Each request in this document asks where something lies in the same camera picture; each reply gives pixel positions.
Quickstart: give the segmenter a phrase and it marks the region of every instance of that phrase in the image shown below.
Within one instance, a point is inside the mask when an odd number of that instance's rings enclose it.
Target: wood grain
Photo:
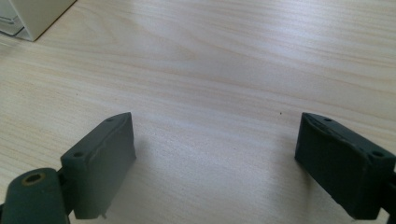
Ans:
[[[396,153],[394,15],[390,0],[79,0],[35,43],[0,36],[0,197],[131,111],[138,160],[108,219],[73,223],[349,223],[293,159],[300,116]]]

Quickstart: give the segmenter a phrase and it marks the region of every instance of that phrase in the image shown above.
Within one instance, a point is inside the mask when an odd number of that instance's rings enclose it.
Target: light wooden surface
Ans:
[[[79,0],[35,43],[1,36],[0,198],[131,111],[138,159],[108,220],[73,223],[350,223],[293,158],[300,116],[396,153],[395,15],[392,0]]]

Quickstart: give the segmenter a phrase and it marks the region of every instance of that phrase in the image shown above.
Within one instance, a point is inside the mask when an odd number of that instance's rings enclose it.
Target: screw hole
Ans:
[[[377,157],[383,157],[384,156],[384,154],[382,154],[380,152],[377,152],[377,151],[372,152],[372,154],[377,156]]]
[[[84,155],[84,153],[82,152],[76,152],[75,154],[73,154],[74,157],[82,157]]]
[[[26,176],[22,180],[22,184],[24,186],[31,186],[33,184],[40,182],[42,179],[44,179],[44,177],[46,177],[46,175],[44,173],[31,174],[31,175]]]

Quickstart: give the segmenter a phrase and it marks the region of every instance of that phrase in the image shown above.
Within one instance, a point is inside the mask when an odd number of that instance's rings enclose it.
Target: black plastic part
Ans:
[[[62,157],[65,179],[77,186],[76,218],[97,218],[136,158],[130,113],[106,119]]]
[[[382,207],[390,214],[389,220],[396,220],[396,174],[393,174],[391,180],[385,185],[382,190]]]
[[[307,113],[295,159],[356,219],[377,218],[396,162],[393,154],[336,121]]]
[[[56,171],[42,168],[14,179],[8,186],[1,223],[69,223]]]
[[[105,214],[136,158],[131,113],[106,119],[62,157],[14,179],[0,205],[1,224],[66,224]]]
[[[396,219],[393,216],[390,216],[387,224],[396,224]]]

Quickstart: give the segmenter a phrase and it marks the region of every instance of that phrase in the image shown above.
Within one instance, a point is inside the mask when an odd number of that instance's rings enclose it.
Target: mounting hole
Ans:
[[[35,174],[31,174],[26,176],[23,180],[22,180],[22,184],[24,186],[31,186],[33,184],[36,184],[38,182],[40,182],[41,180],[43,180],[46,177],[46,175],[44,173],[35,173]]]
[[[76,152],[75,154],[73,154],[74,157],[82,157],[84,155],[84,153],[82,152]]]
[[[380,152],[377,152],[377,151],[372,152],[372,154],[377,156],[377,157],[383,157],[384,156],[384,154],[382,154]]]

